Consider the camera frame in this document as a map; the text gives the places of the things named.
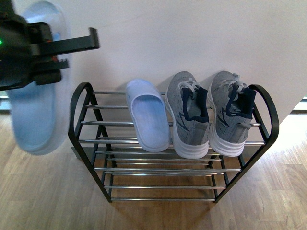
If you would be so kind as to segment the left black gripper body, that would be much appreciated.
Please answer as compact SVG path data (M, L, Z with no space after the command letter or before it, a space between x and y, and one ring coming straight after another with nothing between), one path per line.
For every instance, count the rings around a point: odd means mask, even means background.
M58 55L98 49L95 28L84 37L70 38L70 30L60 6L41 0L20 16L10 0L0 2L0 89L23 88L35 82L60 82L61 69L69 67Z

